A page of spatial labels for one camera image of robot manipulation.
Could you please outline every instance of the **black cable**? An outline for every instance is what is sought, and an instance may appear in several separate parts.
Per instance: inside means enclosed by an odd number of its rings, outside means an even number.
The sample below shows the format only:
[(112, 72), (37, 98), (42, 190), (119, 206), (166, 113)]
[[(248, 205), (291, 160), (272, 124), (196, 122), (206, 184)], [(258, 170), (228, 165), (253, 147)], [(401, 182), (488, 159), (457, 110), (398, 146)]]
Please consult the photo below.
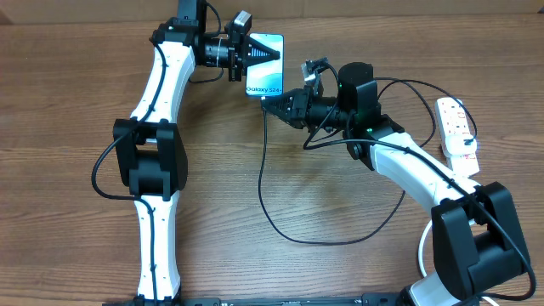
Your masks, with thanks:
[[(425, 108), (427, 109), (427, 112), (428, 114), (431, 116), (431, 123), (433, 124), (433, 131), (431, 132), (431, 135), (427, 138), (427, 140), (425, 140), (421, 145), (420, 147), (423, 147), (424, 145), (426, 145), (429, 141), (431, 141), (431, 139), (433, 138), (434, 136), (434, 133), (436, 132), (436, 120), (434, 119), (434, 114), (433, 114), (433, 110), (431, 110), (431, 106), (429, 106), (429, 104), (427, 103), (427, 101), (425, 100), (425, 98), (423, 98), (423, 96), (421, 95), (421, 93), (419, 91), (417, 91), (417, 89), (415, 89), (413, 86), (411, 86), (411, 84), (409, 84), (408, 82), (403, 82), (403, 81), (398, 81), (398, 82), (401, 82), (403, 84), (405, 84), (407, 87), (409, 87), (416, 95), (417, 97), (419, 97), (419, 99), (423, 102), (423, 105), (425, 105)], [(380, 91), (380, 94), (377, 96), (377, 99), (379, 100), (381, 97), (382, 97), (382, 94), (389, 88), (389, 86), (393, 85), (397, 83), (396, 81), (394, 82), (391, 82), (389, 83), (388, 85), (386, 85), (382, 91)]]
[(219, 75), (214, 77), (213, 79), (209, 79), (209, 80), (200, 80), (200, 81), (192, 81), (189, 77), (189, 83), (191, 84), (203, 84), (205, 82), (215, 82), (217, 80), (219, 80), (222, 76), (223, 76), (223, 73), (224, 73), (224, 69), (223, 67), (221, 67), (221, 72), (219, 72)]
[(319, 149), (323, 147), (327, 147), (330, 145), (340, 145), (340, 144), (347, 144), (347, 143), (368, 143), (372, 145), (383, 145), (387, 146), (389, 148), (393, 148), (396, 150), (403, 151), (407, 154), (411, 154), (415, 156), (420, 161), (424, 162), (427, 166), (429, 166), (433, 171), (435, 171), (443, 180), (447, 181), (451, 187), (453, 187), (455, 190), (457, 190), (459, 193), (461, 193), (463, 196), (465, 196), (466, 199), (472, 202), (472, 204), (480, 210), (481, 213), (483, 213), (489, 223), (493, 225), (493, 227), (501, 233), (501, 235), (508, 241), (508, 243), (512, 246), (514, 251), (519, 255), (523, 266), (527, 270), (527, 274), (529, 275), (530, 280), (530, 289), (521, 296), (507, 296), (502, 295), (498, 293), (486, 293), (484, 292), (482, 296), (490, 297), (490, 298), (499, 298), (507, 301), (524, 301), (530, 297), (532, 297), (535, 294), (536, 291), (536, 276), (535, 271), (530, 266), (529, 261), (527, 258), (525, 258), (525, 255), (519, 250), (518, 246), (513, 242), (510, 235), (501, 227), (501, 225), (491, 216), (491, 214), (484, 208), (484, 206), (476, 201), (472, 195), (468, 194), (461, 186), (459, 186), (455, 180), (449, 178), (445, 173), (443, 173), (436, 165), (434, 165), (430, 160), (428, 160), (425, 156), (415, 152), (414, 150), (410, 149), (409, 147), (402, 147), (400, 145), (396, 144), (390, 144), (387, 142), (379, 141), (379, 140), (369, 140), (369, 139), (341, 139), (341, 140), (333, 140), (322, 144), (316, 144), (313, 149)]
[(116, 145), (123, 139), (125, 139), (128, 135), (132, 134), (132, 132), (138, 128), (149, 116), (151, 115), (151, 112), (153, 112), (155, 108), (155, 104), (157, 99), (159, 98), (159, 93), (162, 89), (162, 84), (164, 83), (164, 77), (167, 72), (167, 60), (164, 56), (164, 53), (162, 52), (161, 47), (156, 43), (151, 41), (153, 43), (153, 46), (157, 49), (159, 54), (161, 55), (162, 59), (162, 71), (161, 71), (161, 79), (159, 80), (159, 84), (157, 85), (157, 89), (155, 91), (155, 95), (153, 96), (153, 100), (151, 101), (151, 104), (147, 111), (145, 112), (144, 116), (136, 123), (133, 127), (131, 127), (125, 134), (123, 134), (121, 137), (115, 139), (110, 145), (105, 148), (104, 152), (100, 155), (98, 160), (94, 163), (93, 171), (91, 173), (91, 184), (93, 185), (94, 191), (98, 193), (99, 195), (103, 196), (106, 199), (110, 200), (126, 200), (126, 201), (139, 201), (142, 204), (145, 205), (145, 208), (147, 208), (147, 213), (150, 215), (150, 227), (151, 227), (151, 233), (150, 233), (150, 271), (151, 271), (151, 279), (153, 283), (153, 300), (155, 303), (155, 306), (157, 305), (157, 291), (156, 291), (156, 274), (155, 274), (155, 223), (153, 218), (153, 212), (154, 209), (151, 208), (151, 205), (143, 200), (140, 197), (132, 196), (132, 195), (110, 195), (105, 193), (100, 189), (100, 187), (97, 184), (97, 173), (99, 171), (100, 165), (104, 161), (104, 159), (110, 154), (110, 152), (113, 150), (113, 148), (116, 147)]
[(267, 124), (266, 124), (266, 110), (263, 110), (263, 122), (264, 122), (264, 143), (263, 143), (263, 161), (261, 162), (261, 170), (259, 171), (259, 174), (258, 174), (258, 199), (261, 203), (261, 208), (263, 209), (263, 212), (264, 212), (264, 215), (266, 216), (266, 218), (269, 220), (270, 222), (270, 225), (272, 225), (272, 227), (274, 228), (274, 230), (280, 234), (283, 238), (289, 240), (289, 241), (292, 241), (292, 242), (296, 242), (296, 243), (302, 243), (302, 244), (310, 244), (310, 245), (318, 245), (318, 246), (345, 246), (345, 245), (350, 245), (350, 244), (354, 244), (354, 243), (358, 243), (358, 242), (361, 242), (361, 241), (365, 241), (371, 237), (373, 237), (378, 231), (380, 231), (382, 229), (383, 226), (385, 226), (385, 224), (393, 217), (393, 215), (395, 214), (395, 212), (397, 211), (397, 209), (399, 209), (399, 206), (400, 206), (400, 203), (402, 203), (402, 200), (404, 199), (405, 197), (405, 192), (402, 191), (402, 195), (400, 196), (400, 199), (399, 199), (399, 202), (397, 203), (397, 205), (394, 207), (393, 211), (389, 214), (389, 216), (382, 222), (382, 224), (380, 224), (380, 226), (378, 226), (376, 229), (374, 229), (374, 231), (372, 231), (369, 235), (366, 235), (362, 238), (359, 238), (357, 240), (352, 240), (352, 241), (342, 241), (342, 242), (324, 242), (324, 241), (300, 241), (300, 240), (296, 240), (296, 239), (292, 239), (291, 237), (283, 234), (274, 224), (274, 221), (272, 221), (272, 218), (269, 216), (269, 213), (268, 211), (266, 210), (266, 207), (264, 206), (264, 203), (263, 203), (263, 196), (261, 194), (261, 186), (262, 186), (262, 181), (263, 181), (263, 171), (264, 171), (264, 162), (266, 161), (266, 144), (267, 144)]
[(313, 143), (313, 142), (321, 141), (321, 140), (323, 140), (323, 139), (329, 139), (330, 137), (332, 137), (332, 136), (334, 136), (334, 135), (340, 133), (341, 131), (342, 131), (342, 130), (335, 130), (334, 132), (332, 132), (332, 133), (326, 135), (325, 137), (321, 137), (320, 139), (312, 140), (312, 141), (310, 141), (310, 142)]
[(375, 77), (374, 78), (375, 80), (377, 81), (392, 81), (390, 84), (388, 84), (383, 90), (385, 90), (387, 87), (393, 85), (394, 83), (396, 82), (402, 82), (402, 83), (406, 83), (406, 82), (414, 82), (414, 83), (417, 83), (417, 84), (422, 84), (422, 85), (425, 85), (425, 86), (428, 86), (428, 87), (431, 87), (431, 88), (434, 88), (438, 91), (440, 91), (442, 94), (445, 94), (447, 95), (448, 97), (452, 98), (454, 101), (456, 101), (459, 106), (465, 111), (465, 113), (467, 114), (467, 117), (468, 119), (470, 119), (470, 122), (473, 124), (473, 127), (474, 127), (474, 136), (472, 137), (472, 139), (467, 139), (465, 141), (465, 145), (470, 145), (475, 139), (476, 137), (478, 136), (478, 127), (476, 126), (476, 122), (474, 121), (472, 115), (470, 114), (470, 112), (467, 110), (467, 108), (465, 107), (465, 105), (463, 105), (461, 103), (461, 101), (456, 98), (453, 94), (451, 93), (448, 93), (446, 92), (444, 89), (436, 86), (436, 85), (433, 85), (431, 83), (427, 83), (427, 82), (423, 82), (423, 81), (418, 81), (418, 80), (410, 80), (410, 79), (398, 79), (398, 78), (394, 78), (394, 77)]
[[(337, 79), (337, 85), (338, 87), (340, 87), (340, 82), (338, 81), (338, 78), (337, 78), (337, 73), (336, 71), (334, 70), (334, 68), (332, 68), (330, 65), (329, 65), (329, 69), (331, 69), (332, 73), (335, 75), (335, 78)], [(420, 100), (423, 102), (423, 104), (425, 105), (427, 111), (428, 111), (428, 114), (431, 116), (431, 121), (432, 121), (432, 124), (433, 124), (433, 130), (430, 134), (430, 136), (428, 137), (427, 140), (425, 140), (422, 144), (420, 144), (420, 147), (424, 147), (434, 136), (434, 133), (436, 132), (436, 121), (434, 119), (434, 114), (430, 108), (430, 106), (428, 105), (428, 102), (423, 98), (423, 96), (417, 91), (417, 89), (415, 89), (413, 86), (411, 86), (409, 83), (407, 82), (403, 82), (406, 86), (408, 86), (414, 93), (416, 93), (416, 95), (420, 98)], [(378, 95), (378, 98), (382, 95), (382, 93), (384, 92), (384, 90), (382, 90), (382, 92)], [(315, 130), (315, 131), (319, 131), (324, 122), (326, 122), (327, 118), (328, 118), (328, 115), (330, 115), (332, 113), (332, 111), (334, 110), (334, 108), (337, 106), (337, 104), (335, 104), (329, 114), (327, 114), (325, 120), (320, 124), (320, 126)], [(351, 123), (351, 119), (353, 118), (353, 116), (355, 115), (355, 111), (352, 110), (349, 112), (348, 114), (348, 120), (346, 121), (346, 128), (345, 128), (345, 131), (346, 131), (346, 136), (348, 139), (351, 139), (351, 127), (350, 127), (350, 123)], [(261, 203), (261, 208), (263, 209), (263, 212), (264, 212), (264, 215), (266, 216), (266, 218), (269, 220), (270, 224), (272, 225), (272, 227), (274, 228), (274, 230), (280, 234), (282, 237), (288, 239), (289, 241), (292, 241), (292, 242), (296, 242), (296, 243), (303, 243), (303, 244), (312, 244), (312, 245), (321, 245), (321, 246), (342, 246), (342, 245), (348, 245), (348, 244), (354, 244), (354, 243), (358, 243), (358, 242), (361, 242), (361, 241), (364, 241), (364, 240), (367, 240), (369, 238), (371, 238), (372, 236), (374, 236), (383, 226), (385, 226), (385, 224), (394, 216), (394, 214), (396, 213), (397, 209), (399, 208), (400, 204), (402, 203), (404, 197), (405, 197), (405, 194), (406, 192), (404, 190), (402, 190), (402, 194), (400, 196), (400, 199), (399, 199), (399, 202), (397, 203), (397, 205), (395, 206), (394, 210), (389, 214), (389, 216), (383, 221), (382, 224), (380, 224), (380, 226), (378, 226), (372, 233), (370, 233), (369, 235), (363, 237), (363, 238), (360, 238), (360, 239), (357, 239), (357, 240), (354, 240), (354, 241), (343, 241), (343, 242), (324, 242), (324, 241), (299, 241), (299, 240), (296, 240), (296, 239), (292, 239), (291, 237), (283, 234), (274, 224), (274, 222), (272, 221), (271, 217), (269, 216), (267, 210), (266, 210), (266, 207), (264, 206), (264, 203), (263, 203), (263, 197), (261, 195), (261, 185), (262, 185), (262, 178), (263, 178), (263, 171), (264, 171), (264, 162), (265, 162), (265, 159), (266, 159), (266, 144), (267, 144), (267, 124), (266, 124), (266, 111), (264, 110), (263, 111), (263, 121), (264, 121), (264, 144), (263, 144), (263, 161), (261, 163), (261, 170), (259, 172), (259, 179), (258, 179), (258, 197), (259, 197), (259, 201)], [(332, 135), (328, 135), (328, 136), (325, 136), (321, 139), (317, 139), (317, 140), (311, 140), (313, 138), (313, 135), (310, 135), (309, 137), (309, 141), (306, 140), (306, 143), (304, 144), (304, 149), (305, 150), (312, 150), (314, 148), (314, 146), (308, 146), (308, 142), (317, 142), (319, 140), (322, 140), (322, 139), (326, 139), (326, 138), (329, 138), (331, 137)]]
[(208, 1), (206, 1), (206, 5), (212, 10), (212, 12), (215, 14), (215, 17), (218, 18), (218, 30), (215, 31), (215, 32), (212, 32), (212, 33), (204, 33), (204, 36), (205, 37), (217, 37), (219, 36), (220, 34), (223, 34), (221, 32), (221, 17), (219, 17), (219, 13), (218, 11), (213, 7), (213, 5), (211, 5)]

